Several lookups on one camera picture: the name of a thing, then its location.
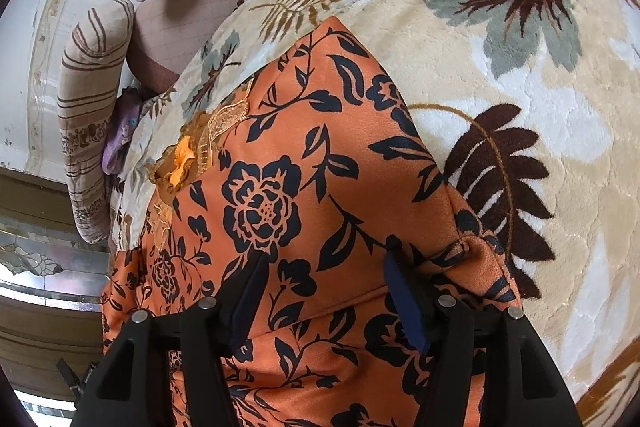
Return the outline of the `orange black floral garment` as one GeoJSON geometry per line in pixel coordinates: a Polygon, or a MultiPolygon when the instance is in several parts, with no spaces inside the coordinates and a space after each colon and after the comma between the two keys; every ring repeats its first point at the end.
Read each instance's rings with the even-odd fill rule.
{"type": "Polygon", "coordinates": [[[134,248],[102,298],[110,345],[131,313],[180,312],[269,262],[243,346],[224,361],[244,426],[409,426],[432,359],[383,275],[388,248],[480,310],[521,297],[497,237],[440,173],[396,84],[336,18],[230,98],[213,164],[196,127],[164,160],[134,248]]]}

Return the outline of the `brown door with stained glass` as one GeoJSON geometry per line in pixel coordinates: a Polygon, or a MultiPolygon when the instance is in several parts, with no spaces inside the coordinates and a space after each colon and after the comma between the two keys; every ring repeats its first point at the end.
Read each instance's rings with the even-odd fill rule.
{"type": "Polygon", "coordinates": [[[63,184],[1,170],[1,367],[12,387],[62,409],[102,350],[105,244],[78,235],[63,184]]]}

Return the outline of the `purple cloth under bolster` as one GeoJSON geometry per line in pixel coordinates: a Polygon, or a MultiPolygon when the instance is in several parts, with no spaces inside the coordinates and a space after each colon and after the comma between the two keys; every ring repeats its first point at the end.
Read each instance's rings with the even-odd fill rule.
{"type": "Polygon", "coordinates": [[[116,98],[102,154],[102,171],[107,176],[116,176],[122,171],[134,130],[140,122],[142,107],[148,98],[149,93],[142,88],[126,88],[116,98]]]}

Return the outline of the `striped floral bolster pillow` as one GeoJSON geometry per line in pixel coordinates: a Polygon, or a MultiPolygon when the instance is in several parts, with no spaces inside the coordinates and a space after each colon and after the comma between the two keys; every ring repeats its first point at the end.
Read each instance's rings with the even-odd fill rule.
{"type": "Polygon", "coordinates": [[[89,244],[110,231],[102,156],[134,30],[134,4],[111,0],[81,17],[67,39],[58,80],[58,130],[76,230],[89,244]]]}

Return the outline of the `leaf pattern plush blanket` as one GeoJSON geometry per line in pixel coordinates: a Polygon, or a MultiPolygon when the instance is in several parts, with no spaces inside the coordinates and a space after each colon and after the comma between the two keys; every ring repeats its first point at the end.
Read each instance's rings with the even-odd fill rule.
{"type": "Polygon", "coordinates": [[[639,0],[244,0],[134,132],[112,197],[119,251],[184,132],[329,18],[399,90],[446,179],[497,237],[520,306],[587,426],[639,388],[639,0]]]}

